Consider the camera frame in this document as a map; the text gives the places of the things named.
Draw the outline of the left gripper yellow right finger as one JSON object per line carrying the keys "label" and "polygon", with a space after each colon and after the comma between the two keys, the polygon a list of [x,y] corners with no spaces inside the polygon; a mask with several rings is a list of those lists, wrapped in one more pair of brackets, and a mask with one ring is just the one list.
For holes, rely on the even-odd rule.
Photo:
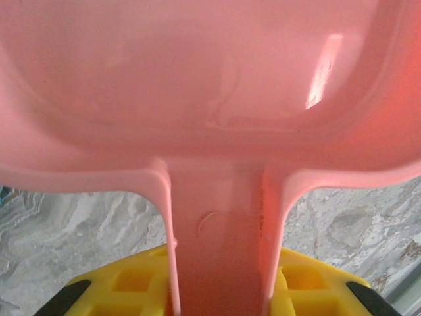
{"label": "left gripper yellow right finger", "polygon": [[270,316],[400,316],[364,279],[282,248]]}

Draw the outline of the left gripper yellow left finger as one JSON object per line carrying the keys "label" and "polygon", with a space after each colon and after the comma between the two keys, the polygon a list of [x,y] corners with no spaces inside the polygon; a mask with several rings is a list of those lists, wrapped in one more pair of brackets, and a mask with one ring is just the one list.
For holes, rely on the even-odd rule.
{"label": "left gripper yellow left finger", "polygon": [[166,246],[73,278],[34,316],[174,316]]}

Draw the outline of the pink plastic dustpan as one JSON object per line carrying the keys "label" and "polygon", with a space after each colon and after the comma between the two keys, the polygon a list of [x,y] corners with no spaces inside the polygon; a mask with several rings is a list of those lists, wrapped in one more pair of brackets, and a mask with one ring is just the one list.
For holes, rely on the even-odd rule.
{"label": "pink plastic dustpan", "polygon": [[266,316],[300,196],[421,175],[421,0],[0,0],[0,144],[151,201],[174,316]]}

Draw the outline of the wide aluminium mounting rail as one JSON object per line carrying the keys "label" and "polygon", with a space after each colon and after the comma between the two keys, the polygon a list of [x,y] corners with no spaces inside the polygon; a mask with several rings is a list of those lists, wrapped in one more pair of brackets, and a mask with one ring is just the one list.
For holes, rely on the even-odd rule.
{"label": "wide aluminium mounting rail", "polygon": [[421,316],[421,262],[385,299],[402,316]]}

